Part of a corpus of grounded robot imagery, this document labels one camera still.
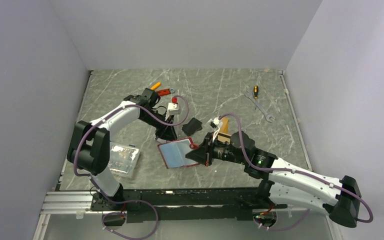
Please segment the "red leather card holder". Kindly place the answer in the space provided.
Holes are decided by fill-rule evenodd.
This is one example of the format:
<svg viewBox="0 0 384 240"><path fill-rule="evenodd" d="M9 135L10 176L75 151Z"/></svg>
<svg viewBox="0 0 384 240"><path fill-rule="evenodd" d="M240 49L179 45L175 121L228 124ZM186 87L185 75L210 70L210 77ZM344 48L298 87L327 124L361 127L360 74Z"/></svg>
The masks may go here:
<svg viewBox="0 0 384 240"><path fill-rule="evenodd" d="M190 147L192 143L192 139L187 137L159 144L157 147L163 158L166 168L175 169L199 165L198 162L186 158L186 154L193 150Z"/></svg>

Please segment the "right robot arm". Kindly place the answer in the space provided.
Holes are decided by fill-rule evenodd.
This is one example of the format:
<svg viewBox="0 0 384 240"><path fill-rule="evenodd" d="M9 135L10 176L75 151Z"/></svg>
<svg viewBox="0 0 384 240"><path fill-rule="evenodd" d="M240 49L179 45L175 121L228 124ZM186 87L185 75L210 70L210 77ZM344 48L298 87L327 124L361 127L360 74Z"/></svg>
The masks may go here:
<svg viewBox="0 0 384 240"><path fill-rule="evenodd" d="M208 133L200 145L191 144L185 157L206 167L214 160L240 164L250 177L260 180L255 196L242 203L254 208L291 205L327 215L348 228L358 223L361 192L350 176L323 176L293 165L275 154L255 146L255 141L236 132L228 141Z"/></svg>

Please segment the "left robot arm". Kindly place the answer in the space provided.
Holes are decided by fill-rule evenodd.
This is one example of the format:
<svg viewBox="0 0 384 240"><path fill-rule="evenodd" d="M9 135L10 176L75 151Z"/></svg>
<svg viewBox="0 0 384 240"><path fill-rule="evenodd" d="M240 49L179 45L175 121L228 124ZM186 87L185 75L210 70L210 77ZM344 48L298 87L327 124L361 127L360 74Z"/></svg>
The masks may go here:
<svg viewBox="0 0 384 240"><path fill-rule="evenodd" d="M104 204L111 210L124 203L123 185L115 179L108 166L112 137L130 123L140 120L155 128L158 140L174 141L177 134L172 117L158 113L155 105L161 97L146 88L142 94L129 95L121 104L93 121L80 120L74 125L67 160L73 164L77 177L87 177L104 195Z"/></svg>

